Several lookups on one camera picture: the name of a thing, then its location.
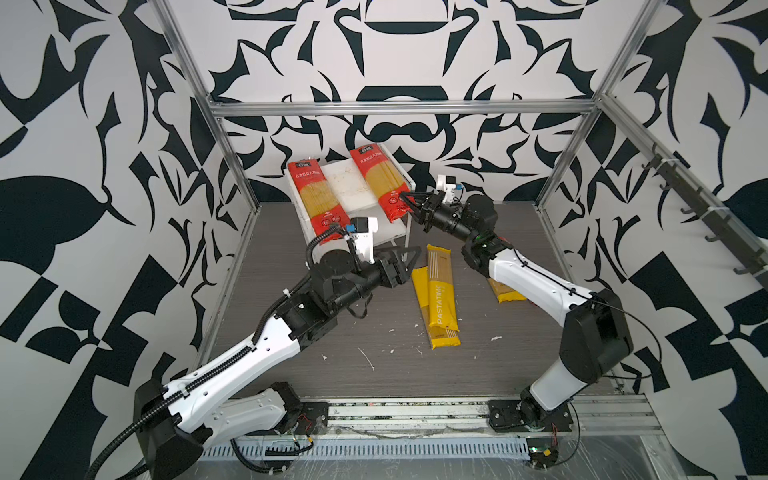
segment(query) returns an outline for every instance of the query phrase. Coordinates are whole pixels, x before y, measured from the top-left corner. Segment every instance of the cable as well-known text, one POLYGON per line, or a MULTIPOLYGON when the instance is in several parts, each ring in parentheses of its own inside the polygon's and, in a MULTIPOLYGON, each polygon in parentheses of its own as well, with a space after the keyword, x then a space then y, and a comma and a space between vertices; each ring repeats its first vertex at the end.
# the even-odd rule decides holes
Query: cable
POLYGON ((282 470, 275 470, 274 468, 267 468, 261 465, 256 465, 255 463, 252 463, 248 458, 245 458, 243 453, 240 451, 240 448, 237 447, 237 442, 235 442, 235 439, 230 440, 230 445, 232 445, 232 449, 234 450, 235 456, 237 457, 238 460, 240 460, 240 463, 245 465, 245 467, 252 472, 266 473, 266 474, 283 473, 288 469, 288 467, 285 465, 283 466, 282 470))
POLYGON ((328 230, 322 232, 317 237, 314 237, 310 242, 306 245, 306 265, 308 267, 312 267, 312 265, 315 264, 315 260, 312 258, 312 252, 315 250, 315 247, 317 247, 320 242, 325 240, 326 238, 330 237, 334 233, 340 234, 342 237, 347 235, 346 230, 344 230, 338 223, 331 223, 331 226, 328 230))
POLYGON ((576 408, 574 407, 574 404, 573 404, 573 402, 571 400, 568 400, 568 405, 571 406, 571 410, 573 410, 574 411, 574 415, 576 415, 576 431, 578 432, 578 436, 576 437, 576 446, 574 447, 574 451, 571 452, 571 454, 568 456, 568 458, 566 458, 562 462, 553 463, 552 465, 548 466, 547 469, 550 469, 552 467, 556 467, 558 465, 563 465, 564 463, 566 463, 571 458, 574 458, 574 455, 576 455, 576 452, 578 452, 578 448, 581 445, 581 422, 579 422, 579 419, 578 419, 578 412, 576 411, 576 408))
POLYGON ((154 408, 150 409, 147 413, 144 413, 136 422, 133 422, 128 428, 123 430, 120 435, 114 438, 111 442, 109 442, 109 445, 96 457, 96 459, 91 463, 91 467, 88 469, 87 472, 85 472, 84 480, 95 480, 96 474, 98 473, 101 466, 104 464, 104 462, 107 461, 107 458, 109 458, 109 455, 112 455, 112 453, 118 449, 120 445, 123 444, 128 438, 131 437, 135 432, 137 432, 141 427, 147 424, 150 420, 152 420, 153 417, 155 417, 158 413, 162 412, 164 409, 166 409, 171 403, 176 402, 178 399, 180 399, 182 396, 181 392, 176 392, 173 395, 169 396, 167 399, 163 400, 159 404, 157 404, 154 408))
POLYGON ((368 295, 368 298, 366 299, 366 302, 363 305, 362 313, 360 313, 359 315, 357 313, 353 312, 351 305, 346 307, 346 309, 347 309, 347 311, 352 316, 354 316, 357 319, 362 320, 362 319, 366 318, 366 316, 368 316, 368 304, 371 303, 371 300, 373 300, 373 292, 371 292, 370 295, 368 295))
MULTIPOLYGON (((288 298, 299 291, 299 289, 304 286, 305 283, 310 281, 310 275, 307 274, 304 276, 304 278, 301 279, 288 293, 288 295, 283 294, 278 300, 276 300, 270 307, 266 310, 266 312, 262 315, 261 320, 259 321, 259 324, 256 327, 256 331, 253 334, 253 344, 256 345, 259 341, 259 338, 261 337, 261 333, 264 331, 264 327, 266 326, 267 320, 272 316, 272 313, 283 304, 288 298)), ((243 347, 239 352, 237 352, 234 356, 231 356, 229 359, 222 362, 220 365, 212 368, 211 370, 205 372, 203 375, 200 375, 195 380, 192 380, 189 382, 186 386, 187 392, 191 392, 192 390, 196 389, 198 386, 203 385, 208 380, 212 379, 219 373, 223 372, 224 370, 230 368, 232 365, 237 363, 240 359, 242 359, 245 355, 248 353, 251 353, 253 350, 249 346, 243 347)), ((114 453, 115 450, 118 449, 120 445, 122 445, 123 442, 125 442, 128 438, 131 437, 135 432, 137 432, 141 427, 146 425, 152 418, 154 418, 156 415, 159 415, 161 412, 163 412, 171 403, 176 402, 178 399, 180 399, 184 394, 182 392, 176 392, 173 395, 169 396, 167 399, 163 400, 159 404, 157 404, 154 408, 150 409, 147 413, 143 414, 136 422, 132 423, 128 426, 123 432, 118 435, 117 437, 112 440, 105 448, 104 450, 96 457, 96 459, 91 463, 90 468, 88 468, 88 471, 85 472, 84 480, 95 480, 96 474, 101 469, 101 466, 107 461, 107 458, 109 458, 112 453, 114 453)), ((136 478, 141 473, 146 472, 149 469, 149 467, 144 464, 141 467, 137 467, 127 474, 121 476, 118 478, 118 480, 130 480, 130 478, 136 478)))
POLYGON ((314 441, 314 440, 312 440, 312 437, 311 437, 311 436, 307 436, 307 437, 306 437, 306 439, 307 439, 307 441, 309 441, 309 443, 310 443, 310 444, 309 444, 309 445, 307 445, 306 447, 299 447, 299 443, 298 443, 298 441, 296 441, 296 440, 294 439, 294 440, 293 440, 293 443, 295 443, 295 444, 296 444, 296 449, 295 449, 295 450, 289 450, 288 452, 282 452, 282 451, 280 451, 280 450, 278 450, 278 449, 265 449, 264 451, 265 451, 265 452, 275 452, 275 453, 279 453, 279 454, 281 454, 281 456, 295 456, 295 455, 298 455, 298 454, 300 454, 300 453, 308 452, 309 450, 312 450, 312 447, 314 447, 314 446, 315 446, 315 441, 314 441))
POLYGON ((620 308, 618 308, 618 307, 616 307, 616 306, 608 305, 608 304, 607 304, 607 303, 605 303, 605 302, 600 302, 600 301, 598 301, 598 300, 595 300, 594 298, 591 298, 591 297, 588 297, 588 296, 584 296, 584 295, 581 295, 579 292, 577 292, 577 291, 576 291, 576 289, 575 289, 575 288, 568 288, 567 286, 565 286, 565 285, 563 285, 562 283, 558 282, 557 280, 555 280, 555 279, 554 279, 554 278, 552 278, 551 276, 547 275, 546 273, 544 273, 544 272, 541 272, 540 270, 536 270, 536 269, 535 269, 534 267, 532 267, 532 266, 529 266, 529 265, 528 265, 528 262, 526 262, 526 261, 524 261, 522 258, 520 258, 520 255, 518 254, 518 250, 515 248, 515 246, 514 246, 514 245, 512 245, 511 243, 509 244, 509 246, 512 248, 512 251, 513 251, 513 252, 515 252, 515 256, 518 258, 518 262, 520 262, 520 264, 521 264, 521 265, 522 265, 524 268, 528 268, 528 269, 530 269, 530 270, 533 270, 534 272, 538 273, 539 275, 543 276, 544 278, 548 279, 549 281, 551 281, 551 282, 553 282, 553 283, 556 283, 556 284, 558 284, 558 285, 559 285, 559 286, 561 286, 563 289, 567 290, 568 292, 570 292, 571 294, 573 294, 573 295, 575 295, 575 296, 579 296, 579 297, 581 297, 581 298, 583 298, 583 299, 585 299, 585 300, 590 300, 590 301, 592 301, 592 302, 594 302, 594 303, 596 303, 596 304, 598 304, 598 305, 607 306, 608 308, 611 308, 611 309, 613 309, 613 310, 618 310, 618 311, 620 311, 620 312, 622 312, 622 313, 624 313, 624 314, 626 314, 626 315, 628 315, 628 316, 630 316, 630 317, 634 318, 634 319, 635 319, 635 320, 636 320, 636 321, 637 321, 639 324, 641 324, 643 327, 645 327, 645 329, 646 329, 646 330, 647 330, 647 331, 650 333, 650 336, 652 336, 652 337, 654 338, 654 341, 656 342, 656 347, 658 347, 658 349, 659 349, 659 366, 658 366, 656 369, 654 369, 654 371, 653 371, 653 372, 651 372, 651 373, 649 373, 649 374, 647 374, 647 375, 643 375, 643 376, 616 376, 616 375, 603 375, 605 378, 608 378, 608 379, 623 379, 623 380, 642 380, 642 379, 649 379, 650 377, 654 376, 654 374, 658 373, 658 372, 661 370, 661 359, 662 359, 661 355, 662 355, 662 353, 663 353, 663 351, 662 351, 662 349, 661 349, 661 342, 659 342, 659 337, 657 337, 657 336, 656 336, 656 333, 654 333, 654 331, 653 331, 653 330, 651 330, 651 329, 650 329, 650 327, 649 327, 648 325, 646 325, 646 323, 645 323, 645 322, 643 322, 642 320, 640 320, 639 318, 637 318, 635 315, 632 315, 632 314, 631 314, 631 313, 629 313, 627 310, 623 310, 623 309, 620 309, 620 308))
MULTIPOLYGON (((306 447, 303 447, 303 448, 299 448, 299 449, 295 449, 295 450, 290 450, 288 452, 281 452, 280 450, 276 450, 276 449, 265 449, 265 453, 266 452, 276 452, 276 453, 280 453, 281 456, 286 456, 286 457, 287 456, 298 456, 298 454, 304 453, 304 452, 308 452, 309 450, 312 449, 312 447, 315 446, 315 443, 312 440, 312 437, 308 436, 307 440, 309 440, 310 444, 307 445, 306 447)), ((283 466, 283 468, 281 470, 275 470, 274 468, 263 467, 261 465, 257 465, 255 463, 251 462, 248 458, 245 458, 245 455, 243 455, 243 453, 240 451, 240 448, 237 446, 237 441, 235 441, 235 439, 231 439, 230 440, 230 445, 232 445, 232 449, 234 450, 234 454, 237 457, 237 459, 240 460, 240 463, 245 465, 246 468, 248 468, 249 470, 251 470, 253 472, 270 474, 270 473, 283 473, 283 472, 288 470, 288 466, 283 466)))

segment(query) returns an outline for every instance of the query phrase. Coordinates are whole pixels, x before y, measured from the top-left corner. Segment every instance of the yellow pasta package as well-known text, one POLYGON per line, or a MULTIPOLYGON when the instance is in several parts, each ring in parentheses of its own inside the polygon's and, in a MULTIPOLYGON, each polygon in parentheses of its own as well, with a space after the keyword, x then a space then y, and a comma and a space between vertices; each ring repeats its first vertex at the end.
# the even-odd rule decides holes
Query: yellow pasta package
POLYGON ((427 267, 429 268, 429 325, 458 332, 451 250, 427 245, 427 267))
POLYGON ((457 332, 439 326, 429 326, 429 294, 427 293, 429 273, 427 269, 427 266, 414 269, 411 272, 411 280, 413 280, 413 288, 416 290, 416 298, 419 299, 419 308, 422 309, 422 318, 427 327, 429 343, 433 350, 441 346, 459 346, 462 342, 458 339, 457 332))
POLYGON ((511 302, 512 300, 526 300, 522 293, 492 278, 488 279, 488 284, 491 285, 491 290, 493 290, 499 303, 511 302))

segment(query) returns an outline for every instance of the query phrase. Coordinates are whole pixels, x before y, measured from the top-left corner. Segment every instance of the floor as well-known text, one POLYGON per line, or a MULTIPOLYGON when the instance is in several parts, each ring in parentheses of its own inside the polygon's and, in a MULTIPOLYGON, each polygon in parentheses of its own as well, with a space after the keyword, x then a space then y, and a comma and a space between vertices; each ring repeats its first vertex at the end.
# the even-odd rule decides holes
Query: floor
MULTIPOLYGON (((499 204, 496 210, 498 235, 561 274, 533 205, 499 204)), ((460 346, 430 349, 411 283, 378 288, 365 319, 339 315, 339 325, 319 342, 235 396, 254 395, 277 381, 313 398, 520 393, 557 359, 561 328, 528 301, 498 304, 488 281, 466 266, 458 240, 437 230, 424 233, 414 223, 411 245, 425 251, 427 243, 452 249, 460 346)), ((263 204, 213 356, 252 333, 263 311, 304 275, 305 246, 293 205, 263 204)), ((416 266, 424 265, 422 253, 416 266)), ((613 391, 606 379, 585 390, 613 391)))

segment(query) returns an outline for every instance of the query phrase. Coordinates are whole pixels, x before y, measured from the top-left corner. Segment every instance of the hook rack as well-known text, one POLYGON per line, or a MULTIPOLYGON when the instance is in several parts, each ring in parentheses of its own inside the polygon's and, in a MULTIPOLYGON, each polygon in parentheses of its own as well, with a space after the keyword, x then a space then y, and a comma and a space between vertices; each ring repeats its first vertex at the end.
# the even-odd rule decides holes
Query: hook rack
POLYGON ((707 242, 722 242, 742 266, 734 268, 736 275, 752 274, 768 290, 768 253, 758 239, 723 203, 709 191, 679 160, 655 154, 643 169, 655 169, 665 180, 661 190, 674 190, 688 205, 683 214, 696 214, 712 230, 707 242))

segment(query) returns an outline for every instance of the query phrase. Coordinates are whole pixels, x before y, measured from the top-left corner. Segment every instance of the white cart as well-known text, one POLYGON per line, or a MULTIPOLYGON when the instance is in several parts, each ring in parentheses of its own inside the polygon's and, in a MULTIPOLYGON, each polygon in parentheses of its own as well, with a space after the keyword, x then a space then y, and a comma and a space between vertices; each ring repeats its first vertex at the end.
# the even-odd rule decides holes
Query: white cart
MULTIPOLYGON (((389 157, 402 177, 406 179, 406 184, 410 190, 415 190, 416 183, 402 168, 402 165, 395 160, 384 144, 378 145, 382 152, 389 157)), ((400 237, 406 238, 406 247, 409 245, 411 216, 405 215, 402 219, 390 223, 384 214, 384 210, 379 206, 378 199, 371 191, 357 165, 355 165, 355 162, 351 158, 325 164, 320 167, 320 170, 323 171, 323 174, 328 180, 328 185, 330 185, 331 190, 336 195, 336 198, 339 200, 339 203, 346 214, 349 215, 349 218, 376 217, 379 219, 379 231, 373 234, 374 247, 384 243, 392 243, 392 245, 395 245, 395 239, 400 237)), ((293 178, 288 169, 283 170, 283 174, 288 182, 291 200, 293 206, 296 208, 296 214, 299 216, 301 230, 304 232, 304 240, 309 243, 310 240, 317 236, 310 223, 310 216, 306 212, 304 203, 299 196, 299 191, 296 189, 296 185, 293 183, 293 178)), ((313 259, 317 262, 325 252, 336 249, 349 250, 346 241, 331 240, 322 245, 318 245, 315 248, 313 259)))

